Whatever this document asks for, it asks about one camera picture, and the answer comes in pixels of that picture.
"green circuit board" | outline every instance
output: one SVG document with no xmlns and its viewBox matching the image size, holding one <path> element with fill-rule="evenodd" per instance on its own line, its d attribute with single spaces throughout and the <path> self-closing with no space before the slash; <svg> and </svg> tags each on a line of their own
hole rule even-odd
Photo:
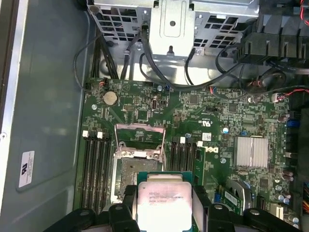
<svg viewBox="0 0 309 232">
<path fill-rule="evenodd" d="M 176 139 L 177 141 L 179 138 L 190 139 L 197 145 L 194 157 L 188 161 L 192 164 L 193 182 L 203 185 L 213 202 L 216 201 L 216 194 L 221 186 L 225 186 L 227 179 L 242 181 L 249 186 L 254 205 L 256 196 L 263 196 L 266 200 L 265 209 L 268 211 L 270 203 L 279 202 L 275 199 L 275 194 L 278 193 L 275 190 L 276 186 L 280 185 L 282 189 L 289 190 L 289 183 L 281 177 L 285 167 L 286 126 L 277 120 L 280 115 L 287 113 L 288 99 L 273 103 L 271 95 L 256 97 L 248 95 L 232 101 L 217 98 L 209 89 L 177 92 L 164 87 L 161 90 L 150 82 L 109 80 L 108 84 L 103 85 L 99 85 L 99 82 L 91 79 L 91 85 L 99 87 L 94 92 L 85 94 L 81 134 L 83 131 L 103 132 L 108 135 L 110 145 L 104 150 L 105 157 L 97 155 L 88 158 L 85 151 L 90 145 L 87 145 L 81 135 L 75 208 L 81 206 L 95 208 L 96 204 L 102 205 L 108 202 L 112 183 L 112 170 L 108 167 L 112 167 L 113 153 L 117 147 L 115 124 L 135 123 L 165 128 L 166 170 L 174 169 L 172 163 L 177 159 L 177 154 L 172 155 L 172 147 Z M 113 102 L 112 99 L 108 99 L 112 105 L 107 105 L 104 95 L 110 91 L 116 94 L 117 100 Z M 237 89 L 218 88 L 216 94 L 235 98 L 242 93 Z M 163 142 L 160 133 L 142 133 L 136 130 L 119 130 L 117 133 L 118 141 L 126 141 L 127 146 L 130 144 L 138 146 L 139 149 L 155 147 Z M 266 138 L 267 166 L 235 165 L 236 137 Z M 99 145 L 93 148 L 94 151 L 98 149 Z M 105 161 L 105 168 L 100 166 L 101 163 L 95 164 L 95 160 L 100 159 Z M 85 178 L 87 170 L 91 173 Z M 100 176 L 103 174 L 105 174 L 104 184 L 100 185 L 103 181 Z M 85 185 L 92 185 L 91 192 L 85 193 Z M 83 200 L 85 195 L 93 196 L 93 200 Z"/>
</svg>

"label sticker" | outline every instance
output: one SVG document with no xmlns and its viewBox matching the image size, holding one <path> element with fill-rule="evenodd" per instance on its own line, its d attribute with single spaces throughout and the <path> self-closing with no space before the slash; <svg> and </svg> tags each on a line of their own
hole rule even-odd
<svg viewBox="0 0 309 232">
<path fill-rule="evenodd" d="M 237 199 L 233 197 L 231 194 L 229 194 L 227 191 L 225 191 L 225 197 L 234 205 L 237 206 Z"/>
<path fill-rule="evenodd" d="M 34 151 L 27 151 L 23 153 L 20 167 L 19 188 L 32 182 L 33 161 Z"/>
<path fill-rule="evenodd" d="M 202 140 L 203 141 L 211 141 L 211 133 L 202 133 Z"/>
</svg>

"motherboard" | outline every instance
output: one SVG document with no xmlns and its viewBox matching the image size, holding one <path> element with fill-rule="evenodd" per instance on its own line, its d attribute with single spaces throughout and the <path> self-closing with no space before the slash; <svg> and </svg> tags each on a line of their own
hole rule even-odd
<svg viewBox="0 0 309 232">
<path fill-rule="evenodd" d="M 288 99 L 238 89 L 177 92 L 151 82 L 90 79 L 74 207 L 121 202 L 138 172 L 192 171 L 212 202 L 296 223 L 285 164 Z"/>
</svg>

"heatsink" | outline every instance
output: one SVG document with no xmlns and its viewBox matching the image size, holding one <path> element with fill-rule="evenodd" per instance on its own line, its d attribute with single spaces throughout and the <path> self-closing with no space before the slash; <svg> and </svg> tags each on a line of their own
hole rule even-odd
<svg viewBox="0 0 309 232">
<path fill-rule="evenodd" d="M 267 168 L 268 139 L 236 137 L 234 166 Z"/>
</svg>

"usb port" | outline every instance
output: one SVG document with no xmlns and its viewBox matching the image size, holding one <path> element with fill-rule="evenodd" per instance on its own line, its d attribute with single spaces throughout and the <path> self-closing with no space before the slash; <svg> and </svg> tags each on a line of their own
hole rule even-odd
<svg viewBox="0 0 309 232">
<path fill-rule="evenodd" d="M 155 109 L 156 109 L 156 105 L 157 105 L 157 100 L 156 100 L 156 99 L 153 99 L 151 108 L 152 108 L 153 110 L 155 110 Z"/>
</svg>

